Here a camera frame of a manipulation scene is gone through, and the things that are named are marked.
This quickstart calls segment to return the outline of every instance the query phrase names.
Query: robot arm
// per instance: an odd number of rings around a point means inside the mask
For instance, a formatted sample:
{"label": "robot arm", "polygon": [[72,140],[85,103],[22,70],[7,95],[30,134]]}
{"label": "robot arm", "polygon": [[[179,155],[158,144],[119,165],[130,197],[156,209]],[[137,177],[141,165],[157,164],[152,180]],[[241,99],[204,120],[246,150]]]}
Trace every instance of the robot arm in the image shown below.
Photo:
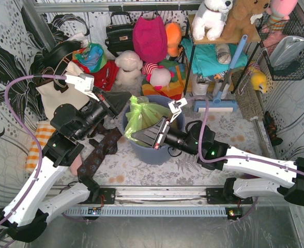
{"label": "robot arm", "polygon": [[[71,104],[63,104],[55,110],[51,125],[56,131],[43,149],[38,178],[35,178],[35,169],[13,201],[5,208],[0,208],[0,221],[9,213],[12,214],[2,225],[8,227],[8,235],[14,240],[34,241],[43,233],[47,224],[66,209],[88,198],[94,201],[98,197],[99,185],[92,179],[92,175],[70,190],[43,201],[54,182],[84,148],[77,140],[82,140],[89,134],[106,115],[116,117],[131,97],[129,92],[111,93],[94,88],[94,78],[87,74],[67,76],[66,82],[74,84],[75,89],[88,95],[90,100],[80,110]],[[36,182],[28,191],[33,180]],[[19,201],[22,201],[19,208],[13,212],[13,207]]]}
{"label": "robot arm", "polygon": [[[187,101],[183,99],[169,103],[174,116],[178,116],[181,112],[180,107],[186,103]],[[182,132],[171,127],[173,120],[174,118],[162,117],[157,124],[133,133],[132,137],[155,149],[167,144],[186,153],[197,155],[202,122],[195,121],[191,127],[189,123],[186,126],[186,132]],[[210,161],[222,157],[231,156],[231,158],[212,163],[204,163],[198,158],[197,163],[210,170],[243,172],[259,177],[257,179],[228,178],[223,188],[225,199],[233,202],[251,196],[279,195],[290,203],[304,206],[304,176],[289,170],[290,168],[304,172],[304,158],[298,158],[295,162],[265,158],[218,142],[214,138],[215,132],[206,126],[202,138],[203,158]],[[268,162],[283,165],[285,169]]]}

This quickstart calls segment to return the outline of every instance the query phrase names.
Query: blue bucket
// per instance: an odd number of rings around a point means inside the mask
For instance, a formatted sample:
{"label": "blue bucket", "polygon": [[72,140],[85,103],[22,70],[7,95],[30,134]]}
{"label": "blue bucket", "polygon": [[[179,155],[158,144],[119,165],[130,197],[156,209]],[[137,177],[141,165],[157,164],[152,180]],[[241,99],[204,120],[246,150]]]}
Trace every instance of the blue bucket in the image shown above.
{"label": "blue bucket", "polygon": [[[168,97],[159,96],[159,95],[151,95],[151,96],[146,96],[146,97],[148,98],[149,102],[155,102],[155,103],[158,103],[159,105],[167,107],[167,108],[169,108],[168,103],[172,100]],[[130,106],[128,106],[126,108],[125,114],[123,115],[122,130],[125,130],[125,128],[128,124],[126,113],[129,111],[130,111]],[[183,113],[181,113],[176,118],[176,120],[177,120],[177,128],[179,130],[183,130],[184,123],[185,123]],[[129,142],[130,142],[130,145],[131,145],[133,151],[136,154],[136,157],[144,163],[162,165],[163,163],[167,162],[171,158],[170,154],[168,153],[169,145],[164,145],[160,149],[156,150],[156,149],[153,149],[150,147],[140,146],[131,140],[129,140]]]}

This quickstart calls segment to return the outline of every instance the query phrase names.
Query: white stuffed dog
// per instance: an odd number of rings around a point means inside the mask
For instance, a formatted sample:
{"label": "white stuffed dog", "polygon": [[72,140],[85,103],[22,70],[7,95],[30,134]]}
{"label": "white stuffed dog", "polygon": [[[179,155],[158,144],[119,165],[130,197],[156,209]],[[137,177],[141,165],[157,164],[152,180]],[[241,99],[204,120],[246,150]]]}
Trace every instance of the white stuffed dog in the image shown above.
{"label": "white stuffed dog", "polygon": [[115,64],[119,67],[115,84],[134,85],[141,75],[143,62],[134,51],[125,51],[116,59]]}
{"label": "white stuffed dog", "polygon": [[195,14],[192,35],[195,40],[202,40],[205,28],[209,29],[207,39],[216,40],[221,36],[233,0],[204,0]]}

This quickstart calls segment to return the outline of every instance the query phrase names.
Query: red bag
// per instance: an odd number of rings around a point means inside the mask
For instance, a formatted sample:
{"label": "red bag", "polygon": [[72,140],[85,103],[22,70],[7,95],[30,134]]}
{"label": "red bag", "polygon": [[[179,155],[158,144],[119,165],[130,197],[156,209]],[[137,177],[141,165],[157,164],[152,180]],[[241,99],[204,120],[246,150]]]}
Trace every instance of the red bag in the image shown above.
{"label": "red bag", "polygon": [[110,91],[117,75],[119,68],[115,65],[114,60],[108,60],[106,65],[98,72],[89,73],[95,77],[94,85],[102,90]]}
{"label": "red bag", "polygon": [[143,61],[158,63],[166,57],[167,34],[160,16],[153,20],[140,16],[132,35],[135,52]]}

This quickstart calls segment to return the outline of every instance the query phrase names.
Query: yellow plush toy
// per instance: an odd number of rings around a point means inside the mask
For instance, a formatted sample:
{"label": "yellow plush toy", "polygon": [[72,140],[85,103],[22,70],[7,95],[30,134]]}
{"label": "yellow plush toy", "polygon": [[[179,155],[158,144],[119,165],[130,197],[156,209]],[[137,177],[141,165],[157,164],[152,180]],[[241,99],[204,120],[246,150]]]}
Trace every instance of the yellow plush toy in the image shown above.
{"label": "yellow plush toy", "polygon": [[260,90],[263,94],[267,91],[267,77],[260,70],[260,66],[253,63],[248,68],[248,74],[251,76],[253,89]]}

